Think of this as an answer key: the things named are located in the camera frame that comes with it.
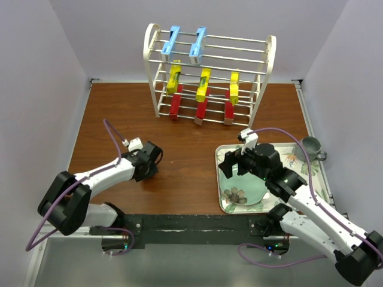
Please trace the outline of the red toothpaste box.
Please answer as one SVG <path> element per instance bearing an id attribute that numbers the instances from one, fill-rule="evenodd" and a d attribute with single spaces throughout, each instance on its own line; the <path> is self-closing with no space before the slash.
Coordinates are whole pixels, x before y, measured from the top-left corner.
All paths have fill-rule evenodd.
<path id="1" fill-rule="evenodd" d="M 201 126 L 203 123 L 203 119 L 205 118 L 206 108 L 208 104 L 208 97 L 210 93 L 210 88 L 207 88 L 205 100 L 203 102 L 199 102 L 197 105 L 196 115 L 194 118 L 194 122 Z"/>
<path id="2" fill-rule="evenodd" d="M 234 107 L 230 101 L 230 91 L 225 93 L 225 103 L 224 103 L 224 124 L 229 126 L 233 124 L 234 120 Z"/>
<path id="3" fill-rule="evenodd" d="M 181 93 L 182 92 L 183 92 L 183 85 L 179 84 L 177 87 L 177 91 L 173 94 L 171 107 L 169 110 L 169 117 L 171 120 L 177 120 L 178 119 L 178 112 L 180 109 Z"/>

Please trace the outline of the yellow toothpaste box edge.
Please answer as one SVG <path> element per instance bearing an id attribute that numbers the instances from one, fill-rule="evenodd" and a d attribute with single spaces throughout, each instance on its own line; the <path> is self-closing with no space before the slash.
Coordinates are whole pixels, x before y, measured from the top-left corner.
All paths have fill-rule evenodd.
<path id="1" fill-rule="evenodd" d="M 172 65 L 169 71 L 169 81 L 166 86 L 166 94 L 174 94 L 177 92 L 179 77 L 182 71 L 181 65 L 179 65 L 181 61 L 175 60 L 176 65 Z"/>

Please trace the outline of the yellow toothpaste box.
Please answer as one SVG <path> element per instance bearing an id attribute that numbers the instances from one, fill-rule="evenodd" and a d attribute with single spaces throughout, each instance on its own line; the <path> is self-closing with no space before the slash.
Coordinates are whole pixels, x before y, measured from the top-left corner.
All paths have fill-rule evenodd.
<path id="1" fill-rule="evenodd" d="M 205 95 L 208 88 L 210 75 L 211 75 L 210 68 L 202 69 L 202 72 L 200 75 L 200 81 L 199 81 L 197 92 L 196 92 L 197 102 L 203 102 L 205 100 Z"/>
<path id="2" fill-rule="evenodd" d="M 233 106 L 239 102 L 239 72 L 236 71 L 230 76 L 229 99 Z"/>

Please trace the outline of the light blue toothpaste box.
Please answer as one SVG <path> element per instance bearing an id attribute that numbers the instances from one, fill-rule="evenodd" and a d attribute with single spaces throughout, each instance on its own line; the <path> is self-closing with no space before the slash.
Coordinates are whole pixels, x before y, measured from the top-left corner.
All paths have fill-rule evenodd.
<path id="1" fill-rule="evenodd" d="M 206 44 L 207 29 L 201 26 L 196 31 L 196 42 L 191 45 L 189 58 L 192 65 L 200 65 L 203 55 L 203 49 Z"/>

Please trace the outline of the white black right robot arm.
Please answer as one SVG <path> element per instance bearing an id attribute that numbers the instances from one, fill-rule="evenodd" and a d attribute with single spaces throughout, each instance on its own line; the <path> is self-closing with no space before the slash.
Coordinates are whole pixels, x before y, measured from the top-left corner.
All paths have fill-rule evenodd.
<path id="1" fill-rule="evenodd" d="M 354 286 L 382 268 L 382 235 L 360 228 L 312 193 L 298 173 L 283 166 L 272 144 L 229 151 L 218 168 L 231 178 L 234 166 L 238 175 L 250 173 L 264 180 L 270 193 L 281 199 L 266 215 L 270 233 L 299 237 L 331 260 Z"/>

